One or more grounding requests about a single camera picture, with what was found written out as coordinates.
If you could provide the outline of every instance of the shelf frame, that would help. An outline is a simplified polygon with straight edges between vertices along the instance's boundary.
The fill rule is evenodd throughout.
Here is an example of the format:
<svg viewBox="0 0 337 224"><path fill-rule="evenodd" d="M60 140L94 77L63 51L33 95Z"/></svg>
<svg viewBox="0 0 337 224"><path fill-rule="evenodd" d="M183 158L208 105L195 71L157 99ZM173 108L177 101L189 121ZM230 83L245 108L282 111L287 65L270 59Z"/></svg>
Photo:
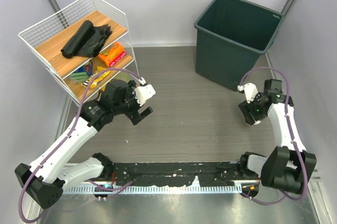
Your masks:
<svg viewBox="0 0 337 224"><path fill-rule="evenodd" d="M116 64L116 67L117 68L120 68L118 64L123 64L123 68L126 68L128 65L130 65L132 62L134 61L134 58L129 55L129 54L126 54L124 56L124 58L122 58L117 64ZM99 59L95 59L95 62L94 62L94 65L99 65L99 66L102 66L102 67L106 67L103 63L101 63L99 61ZM120 73L121 71L113 71L113 73L107 75L104 79L101 80L101 82L97 85L97 87L93 88L93 89L89 89L89 92L85 98L85 101L91 99L93 97L93 95L95 95L100 89L102 89L109 81L111 81L113 78L115 78L117 76L118 73ZM75 83L72 83L70 79L65 79L64 80L67 85L69 86L69 88L73 91L73 93L75 94L77 100L81 100L82 97L83 97L83 92L85 90L85 87L83 87L81 84L75 84ZM76 93L78 93L78 91L75 91L76 89L80 89L81 90L81 94L80 95L76 95Z"/></svg>
<svg viewBox="0 0 337 224"><path fill-rule="evenodd" d="M103 46L103 49L105 49L111 43L116 41L122 43L125 51L133 57L133 60L124 65L123 68L128 67L129 65L131 65L131 63L133 63L134 67L132 68L132 70L134 70L137 74L139 74L126 15L124 12L122 12L121 10L112 6L111 4L109 4L104 0L76 0L73 3L69 4L68 6L62 8L55 14L21 31L18 35L19 38L24 41L24 43L28 46L31 52L40 60L40 62L48 70L48 72L52 75L52 77L58 82L58 84L66 91L66 93L77 105L79 105L80 101L76 97L76 95L72 92L69 85L65 81L67 77L76 69L74 68L70 72L61 75L55 69L53 64L50 63L43 55L41 55L38 49L36 48L38 48L39 45L48 41L58 33L71 27L71 25L75 24L81 19L85 19L86 16L88 16L90 13L94 11L100 12L101 14L111 19L113 22L125 28L125 32L123 32L115 39L108 41L108 43L106 43ZM81 61L81 63L76 65L76 67L77 68L81 67L82 65L88 63L90 60L91 58L85 59Z"/></svg>

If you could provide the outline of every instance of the black plastic bag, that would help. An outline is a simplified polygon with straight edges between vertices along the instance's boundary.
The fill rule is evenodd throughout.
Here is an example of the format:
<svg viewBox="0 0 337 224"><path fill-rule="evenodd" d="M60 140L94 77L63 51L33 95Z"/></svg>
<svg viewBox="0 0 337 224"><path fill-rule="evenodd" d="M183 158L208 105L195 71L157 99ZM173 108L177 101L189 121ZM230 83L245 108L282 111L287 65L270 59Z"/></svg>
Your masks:
<svg viewBox="0 0 337 224"><path fill-rule="evenodd" d="M96 57L111 35L110 26L94 27L93 23L85 20L75 35L61 49L66 58L73 56Z"/></svg>

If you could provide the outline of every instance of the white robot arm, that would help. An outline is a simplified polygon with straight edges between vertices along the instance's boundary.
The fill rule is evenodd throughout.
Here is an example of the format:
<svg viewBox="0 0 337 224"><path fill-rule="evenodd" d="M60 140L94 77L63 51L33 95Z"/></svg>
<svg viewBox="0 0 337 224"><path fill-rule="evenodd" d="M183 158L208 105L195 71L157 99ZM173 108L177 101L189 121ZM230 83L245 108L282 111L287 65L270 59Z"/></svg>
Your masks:
<svg viewBox="0 0 337 224"><path fill-rule="evenodd" d="M287 104L288 113L285 114L286 96L282 93L282 82L276 79L266 80L263 93L259 93L252 83L238 86L238 90L245 93L246 101L239 104L239 108L246 122L249 125L256 125L265 117L269 117L276 143L276 148L268 158L246 152L242 156L244 168L259 175L264 186L301 194L303 174L292 143L287 117L290 119L294 141L304 160L308 179L315 168L316 157L306 152L300 140L294 121L294 105L291 97Z"/></svg>
<svg viewBox="0 0 337 224"><path fill-rule="evenodd" d="M118 79L112 80L107 84L99 101L91 100L84 103L75 130L38 170L26 192L46 209L58 201L63 191L76 184L91 178L109 178L113 172L113 163L101 153L94 154L87 161L70 168L65 168L65 164L84 143L96 135L104 125L110 123L114 116L125 114L133 125L137 125L152 112L151 107L142 113L138 110L153 95L155 90L145 81L137 87L133 80L129 83ZM59 139L30 165L17 166L15 174L22 187L33 171L41 166L42 160L65 139L75 121L76 118Z"/></svg>

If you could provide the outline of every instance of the yellow package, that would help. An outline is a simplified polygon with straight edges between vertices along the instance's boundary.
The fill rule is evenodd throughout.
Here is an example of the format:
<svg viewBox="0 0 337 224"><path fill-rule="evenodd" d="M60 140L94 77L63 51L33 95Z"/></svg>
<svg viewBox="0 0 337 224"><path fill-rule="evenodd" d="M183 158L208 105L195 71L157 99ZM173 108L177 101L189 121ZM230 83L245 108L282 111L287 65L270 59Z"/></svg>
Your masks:
<svg viewBox="0 0 337 224"><path fill-rule="evenodd" d="M95 72L94 74L92 74L87 81L85 81L84 83L82 83L82 86L87 87L88 84L89 84L89 82L92 80L93 76L95 76L96 73L101 72L102 70L105 70L105 69L106 68L104 68L104 67L97 66L97 72ZM98 78L96 78L94 80L94 82L90 85L89 88L90 89L95 88L107 75L109 75L109 73L110 73L109 70L107 72L102 73Z"/></svg>

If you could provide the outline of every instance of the trash bin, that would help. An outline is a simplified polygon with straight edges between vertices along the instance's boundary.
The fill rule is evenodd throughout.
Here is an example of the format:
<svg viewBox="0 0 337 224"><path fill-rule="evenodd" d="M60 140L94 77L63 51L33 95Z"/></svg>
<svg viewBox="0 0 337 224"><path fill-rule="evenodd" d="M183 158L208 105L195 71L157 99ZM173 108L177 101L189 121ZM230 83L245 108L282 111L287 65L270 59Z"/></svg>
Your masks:
<svg viewBox="0 0 337 224"><path fill-rule="evenodd" d="M213 0L194 23L195 71L231 90L274 42L283 15L244 0Z"/></svg>

